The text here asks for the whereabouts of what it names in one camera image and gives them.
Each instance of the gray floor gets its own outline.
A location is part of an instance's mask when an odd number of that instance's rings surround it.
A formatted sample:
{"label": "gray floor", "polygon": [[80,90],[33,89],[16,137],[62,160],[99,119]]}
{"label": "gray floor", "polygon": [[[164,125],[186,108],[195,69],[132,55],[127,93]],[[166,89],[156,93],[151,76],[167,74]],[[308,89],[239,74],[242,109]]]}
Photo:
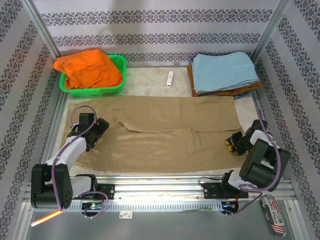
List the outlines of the gray floor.
{"label": "gray floor", "polygon": [[[283,202],[278,201],[283,213]],[[46,215],[37,212],[32,221]],[[295,239],[289,219],[283,214],[287,229],[284,240]],[[272,240],[276,239],[264,216],[261,201],[255,202],[235,217],[218,211],[134,212],[133,220],[119,219],[119,213],[106,212],[95,219],[85,219],[79,212],[63,213],[31,227],[28,240]]]}

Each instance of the beige cloth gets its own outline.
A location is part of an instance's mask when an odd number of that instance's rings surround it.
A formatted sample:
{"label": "beige cloth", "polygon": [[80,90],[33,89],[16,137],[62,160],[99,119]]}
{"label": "beige cloth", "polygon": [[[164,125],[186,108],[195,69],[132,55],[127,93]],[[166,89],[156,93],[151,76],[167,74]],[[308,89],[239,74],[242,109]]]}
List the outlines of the beige cloth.
{"label": "beige cloth", "polygon": [[[70,104],[67,120],[92,106],[110,127],[75,164],[120,173],[182,173],[241,167],[225,140],[241,130],[233,97],[114,96]],[[91,110],[81,108],[74,115]],[[71,125],[67,122],[62,142]]]}

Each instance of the orange light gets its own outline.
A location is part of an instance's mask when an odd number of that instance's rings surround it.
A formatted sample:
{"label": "orange light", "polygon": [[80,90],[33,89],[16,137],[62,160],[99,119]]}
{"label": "orange light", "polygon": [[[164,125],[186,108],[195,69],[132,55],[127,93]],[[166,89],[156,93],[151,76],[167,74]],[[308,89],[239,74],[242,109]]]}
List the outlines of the orange light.
{"label": "orange light", "polygon": [[55,216],[58,216],[59,214],[62,214],[62,213],[63,213],[63,211],[60,211],[60,210],[54,211],[53,213],[50,213],[49,215],[44,216],[44,217],[38,219],[37,221],[34,221],[33,223],[31,223],[31,227],[34,227],[38,224],[42,224],[43,222],[45,222],[49,219],[52,219]]}

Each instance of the plastic basket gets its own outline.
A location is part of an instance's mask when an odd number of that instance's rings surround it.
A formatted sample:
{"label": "plastic basket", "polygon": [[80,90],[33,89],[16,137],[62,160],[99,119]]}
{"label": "plastic basket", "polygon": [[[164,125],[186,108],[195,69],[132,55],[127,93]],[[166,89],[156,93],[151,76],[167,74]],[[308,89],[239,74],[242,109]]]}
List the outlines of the plastic basket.
{"label": "plastic basket", "polygon": [[92,95],[107,95],[107,94],[118,94],[122,91],[126,83],[126,73],[127,73],[127,62],[126,59],[117,54],[108,55],[114,65],[119,69],[120,73],[122,73],[122,83],[118,86],[110,86],[110,87],[99,87],[99,88],[85,88],[85,89],[66,89],[65,88],[65,80],[67,75],[64,73],[61,74],[59,86],[60,89],[66,93],[70,93],[73,96],[92,96]]}

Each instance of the white remote control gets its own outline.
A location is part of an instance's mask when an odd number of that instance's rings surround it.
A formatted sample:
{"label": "white remote control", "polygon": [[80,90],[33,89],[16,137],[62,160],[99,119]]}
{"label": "white remote control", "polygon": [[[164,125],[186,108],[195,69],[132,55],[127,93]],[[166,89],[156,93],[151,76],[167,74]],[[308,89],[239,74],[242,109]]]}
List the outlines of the white remote control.
{"label": "white remote control", "polygon": [[166,80],[166,87],[171,88],[172,78],[174,76],[174,72],[170,71],[168,75],[168,79]]}

